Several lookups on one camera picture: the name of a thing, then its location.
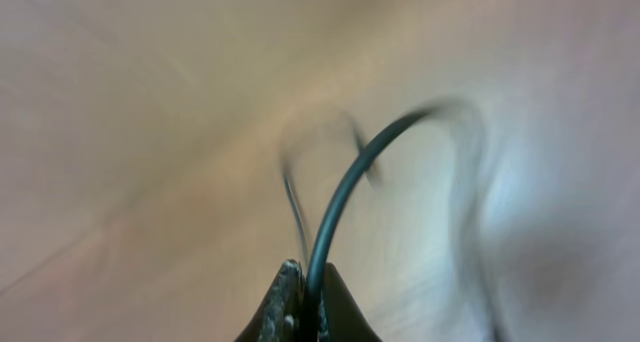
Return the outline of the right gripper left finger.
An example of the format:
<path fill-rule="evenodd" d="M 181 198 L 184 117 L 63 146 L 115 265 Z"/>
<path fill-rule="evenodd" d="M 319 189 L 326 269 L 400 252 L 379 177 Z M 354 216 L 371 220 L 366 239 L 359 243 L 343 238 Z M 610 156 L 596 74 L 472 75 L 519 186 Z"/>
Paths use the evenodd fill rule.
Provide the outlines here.
<path fill-rule="evenodd" d="M 285 260 L 255 314 L 235 342 L 294 342 L 304 290 L 301 265 Z"/>

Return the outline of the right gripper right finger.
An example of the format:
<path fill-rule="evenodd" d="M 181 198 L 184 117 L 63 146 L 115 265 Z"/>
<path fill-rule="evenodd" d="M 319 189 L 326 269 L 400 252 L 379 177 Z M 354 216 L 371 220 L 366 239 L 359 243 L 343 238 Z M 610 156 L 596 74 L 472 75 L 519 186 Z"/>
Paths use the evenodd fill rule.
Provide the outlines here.
<path fill-rule="evenodd" d="M 322 310 L 321 341 L 381 342 L 332 263 L 325 265 Z"/>

